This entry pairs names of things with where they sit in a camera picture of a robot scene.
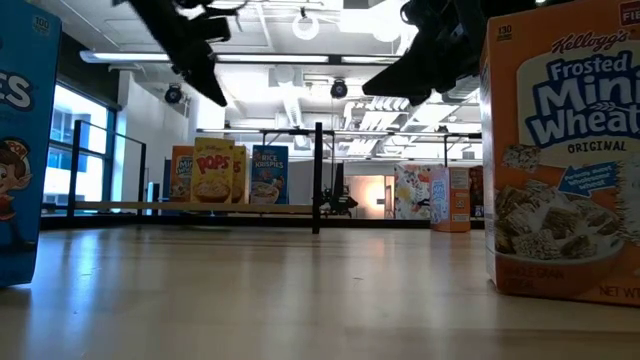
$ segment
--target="window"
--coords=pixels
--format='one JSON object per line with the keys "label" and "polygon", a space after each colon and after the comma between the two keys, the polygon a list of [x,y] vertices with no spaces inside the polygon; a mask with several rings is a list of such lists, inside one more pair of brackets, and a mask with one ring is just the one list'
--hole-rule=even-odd
{"label": "window", "polygon": [[[110,128],[113,112],[63,86],[57,85],[51,116],[49,152],[45,175],[43,202],[66,206],[69,202],[71,182],[71,152],[76,120]],[[80,133],[80,157],[76,200],[101,201],[108,196],[109,179],[105,177],[111,166],[106,131],[87,124]]]}

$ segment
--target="cartoon mascot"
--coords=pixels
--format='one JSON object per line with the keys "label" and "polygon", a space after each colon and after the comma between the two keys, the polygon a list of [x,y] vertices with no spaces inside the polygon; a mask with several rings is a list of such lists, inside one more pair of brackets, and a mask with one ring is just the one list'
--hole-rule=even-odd
{"label": "cartoon mascot", "polygon": [[35,244],[24,240],[20,235],[16,222],[16,212],[11,206],[14,197],[9,193],[23,190],[29,186],[31,171],[26,158],[28,147],[19,139],[3,139],[0,141],[0,226],[8,223],[10,228],[10,242],[2,247],[14,251],[35,250]]}

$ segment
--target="security camera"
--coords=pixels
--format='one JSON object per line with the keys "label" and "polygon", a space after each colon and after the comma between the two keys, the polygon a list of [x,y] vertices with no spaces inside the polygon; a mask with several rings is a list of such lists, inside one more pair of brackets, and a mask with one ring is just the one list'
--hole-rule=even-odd
{"label": "security camera", "polygon": [[169,85],[169,89],[164,94],[164,100],[172,105],[179,104],[183,97],[180,84]]}
{"label": "security camera", "polygon": [[347,96],[349,89],[343,79],[335,79],[333,86],[331,86],[331,97],[334,99],[342,99]]}

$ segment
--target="wooden floor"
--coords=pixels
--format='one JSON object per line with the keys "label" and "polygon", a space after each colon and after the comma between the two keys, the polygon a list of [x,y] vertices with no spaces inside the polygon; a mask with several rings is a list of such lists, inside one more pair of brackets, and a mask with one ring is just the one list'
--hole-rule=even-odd
{"label": "wooden floor", "polygon": [[44,233],[0,291],[0,359],[638,358],[640,310],[496,294],[482,235]]}

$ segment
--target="orange cereal box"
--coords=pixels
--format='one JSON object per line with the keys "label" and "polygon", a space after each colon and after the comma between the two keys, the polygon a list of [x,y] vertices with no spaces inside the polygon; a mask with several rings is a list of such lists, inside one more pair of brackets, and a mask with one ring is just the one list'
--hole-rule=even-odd
{"label": "orange cereal box", "polygon": [[191,175],[191,201],[231,203],[233,140],[196,138]]}
{"label": "orange cereal box", "polygon": [[245,187],[247,185],[247,148],[233,147],[233,187],[232,199],[234,204],[245,203]]}
{"label": "orange cereal box", "polygon": [[628,0],[489,21],[484,194],[499,291],[640,305],[639,30]]}
{"label": "orange cereal box", "polygon": [[430,177],[431,229],[470,231],[469,169],[438,167],[431,170]]}
{"label": "orange cereal box", "polygon": [[193,146],[174,146],[171,156],[171,187],[169,188],[170,201],[191,201],[192,166]]}

